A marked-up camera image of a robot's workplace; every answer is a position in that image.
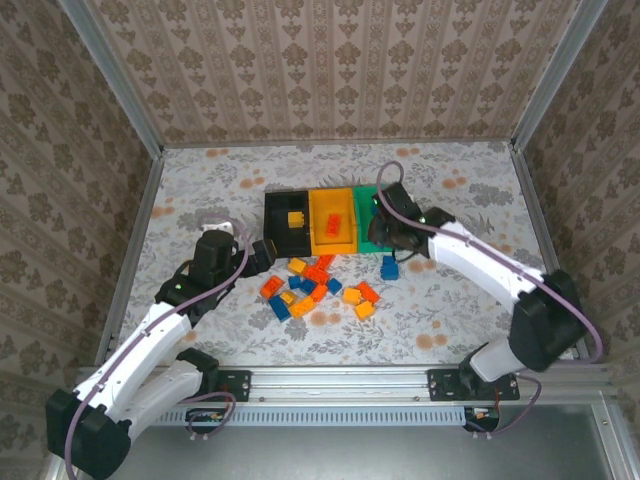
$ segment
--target metal base plate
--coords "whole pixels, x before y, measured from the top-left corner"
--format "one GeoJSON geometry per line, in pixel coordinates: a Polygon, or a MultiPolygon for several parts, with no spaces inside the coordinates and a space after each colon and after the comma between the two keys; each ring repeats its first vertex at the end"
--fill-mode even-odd
{"type": "MultiPolygon", "coordinates": [[[[460,382],[460,370],[457,368],[436,368],[427,372],[429,396],[434,402],[454,402],[465,400],[491,401],[496,399],[495,391],[486,395],[472,397],[460,382]]],[[[505,375],[496,382],[500,401],[519,400],[520,391],[515,375],[505,375]]]]}

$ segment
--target red lego brick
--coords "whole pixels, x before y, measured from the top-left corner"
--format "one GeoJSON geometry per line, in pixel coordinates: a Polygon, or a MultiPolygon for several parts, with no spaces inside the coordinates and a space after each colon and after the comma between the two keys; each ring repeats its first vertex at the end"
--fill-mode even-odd
{"type": "Polygon", "coordinates": [[[303,275],[309,280],[313,280],[318,285],[326,285],[330,278],[327,272],[325,272],[324,270],[320,270],[315,265],[307,267],[303,275]]]}
{"type": "Polygon", "coordinates": [[[280,287],[284,285],[284,280],[276,277],[275,275],[267,280],[262,288],[260,289],[260,295],[264,298],[269,299],[275,295],[275,293],[280,290],[280,287]]]}
{"type": "Polygon", "coordinates": [[[326,272],[334,258],[336,258],[335,255],[320,255],[315,266],[326,272]]]}
{"type": "Polygon", "coordinates": [[[327,224],[327,235],[329,237],[337,237],[340,232],[340,223],[342,222],[342,215],[332,213],[329,215],[329,222],[327,224]]]}
{"type": "Polygon", "coordinates": [[[364,298],[368,302],[371,302],[372,305],[380,300],[380,295],[378,295],[367,282],[360,282],[356,288],[360,290],[362,298],[364,298]]]}
{"type": "Polygon", "coordinates": [[[311,298],[313,298],[314,302],[318,303],[324,298],[328,291],[329,287],[327,287],[326,285],[318,285],[313,289],[313,292],[311,292],[311,298]]]}

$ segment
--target yellow lego brick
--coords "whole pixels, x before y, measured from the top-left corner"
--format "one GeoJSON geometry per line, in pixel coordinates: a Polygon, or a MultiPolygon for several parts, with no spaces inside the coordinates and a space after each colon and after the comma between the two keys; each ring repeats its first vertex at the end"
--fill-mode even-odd
{"type": "Polygon", "coordinates": [[[289,212],[287,220],[289,221],[289,228],[304,227],[304,214],[302,212],[289,212]]]}
{"type": "Polygon", "coordinates": [[[373,304],[371,302],[362,302],[360,305],[356,306],[356,315],[358,315],[360,321],[369,318],[375,311],[376,309],[373,308],[373,304]]]}
{"type": "Polygon", "coordinates": [[[291,305],[296,303],[298,296],[295,293],[293,293],[291,290],[287,290],[286,292],[280,295],[280,298],[282,298],[284,303],[286,303],[287,306],[290,307],[291,305]]]}
{"type": "Polygon", "coordinates": [[[305,268],[307,268],[307,264],[299,258],[292,258],[289,262],[289,271],[295,273],[296,275],[302,275],[305,268]]]}
{"type": "Polygon", "coordinates": [[[345,288],[342,300],[350,305],[357,305],[362,299],[362,293],[357,288],[345,288]]]}
{"type": "Polygon", "coordinates": [[[313,310],[313,307],[315,306],[316,302],[313,301],[313,298],[305,297],[295,305],[291,305],[289,307],[289,311],[291,312],[291,315],[294,316],[294,318],[300,318],[305,313],[309,313],[311,310],[313,310]]]}

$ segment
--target orange lego brick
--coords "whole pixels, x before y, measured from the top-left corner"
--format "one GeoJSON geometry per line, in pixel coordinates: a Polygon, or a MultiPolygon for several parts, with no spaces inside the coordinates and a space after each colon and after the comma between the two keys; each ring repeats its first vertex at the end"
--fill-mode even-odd
{"type": "Polygon", "coordinates": [[[345,288],[342,300],[350,305],[357,305],[362,299],[362,294],[357,288],[345,288]]]}
{"type": "Polygon", "coordinates": [[[373,305],[380,300],[380,295],[378,295],[367,282],[360,282],[356,288],[360,290],[362,298],[371,302],[373,305]]]}
{"type": "Polygon", "coordinates": [[[335,255],[320,255],[320,258],[318,258],[315,266],[320,270],[324,270],[326,272],[329,268],[329,265],[331,265],[331,263],[333,262],[334,258],[336,258],[335,255]]]}
{"type": "Polygon", "coordinates": [[[328,291],[329,287],[327,287],[326,285],[318,285],[313,289],[313,292],[311,292],[311,298],[313,298],[314,302],[318,303],[324,298],[328,291]]]}
{"type": "Polygon", "coordinates": [[[302,275],[302,272],[307,268],[307,264],[299,258],[292,258],[287,268],[296,275],[302,275]]]}
{"type": "Polygon", "coordinates": [[[363,302],[356,307],[356,315],[358,315],[361,322],[373,315],[375,311],[376,309],[373,308],[371,302],[363,302]]]}
{"type": "Polygon", "coordinates": [[[262,288],[260,289],[260,295],[264,298],[269,299],[275,295],[275,293],[280,290],[280,287],[284,285],[284,280],[276,277],[275,275],[267,280],[262,288]]]}
{"type": "Polygon", "coordinates": [[[304,297],[295,305],[291,305],[289,307],[289,311],[291,312],[291,315],[293,315],[295,318],[300,318],[305,313],[309,313],[311,310],[313,310],[313,307],[315,306],[316,306],[316,302],[313,301],[313,298],[304,297]]]}
{"type": "Polygon", "coordinates": [[[342,215],[332,213],[329,215],[329,222],[327,223],[327,235],[330,237],[337,237],[340,233],[340,223],[342,223],[342,215]]]}
{"type": "Polygon", "coordinates": [[[319,285],[325,285],[330,278],[327,272],[325,272],[324,270],[320,270],[315,265],[311,267],[307,267],[307,269],[304,271],[302,275],[308,278],[309,280],[313,280],[319,285]]]}

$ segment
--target floral wallpaper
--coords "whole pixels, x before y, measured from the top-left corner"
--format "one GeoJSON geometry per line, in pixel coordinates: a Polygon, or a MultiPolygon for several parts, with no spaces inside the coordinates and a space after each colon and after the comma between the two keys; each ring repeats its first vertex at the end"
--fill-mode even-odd
{"type": "Polygon", "coordinates": [[[150,159],[54,1],[0,1],[0,478],[93,363],[150,159]]]}
{"type": "MultiPolygon", "coordinates": [[[[192,258],[198,217],[233,216],[253,239],[262,238],[265,192],[370,185],[389,160],[403,164],[403,183],[419,205],[444,208],[500,251],[542,268],[507,142],[169,149],[163,158],[120,342],[144,318],[160,285],[192,258]]],[[[234,366],[452,363],[507,334],[509,314],[460,272],[414,258],[400,266],[399,280],[385,282],[381,257],[339,255],[329,269],[344,286],[364,280],[380,294],[365,322],[340,296],[327,295],[303,318],[280,323],[259,294],[271,275],[288,278],[287,261],[278,259],[268,272],[239,280],[175,353],[193,346],[234,366]]]]}
{"type": "Polygon", "coordinates": [[[608,2],[525,156],[638,441],[640,2],[608,2]]]}
{"type": "Polygon", "coordinates": [[[166,145],[508,138],[579,0],[91,0],[166,145]]]}

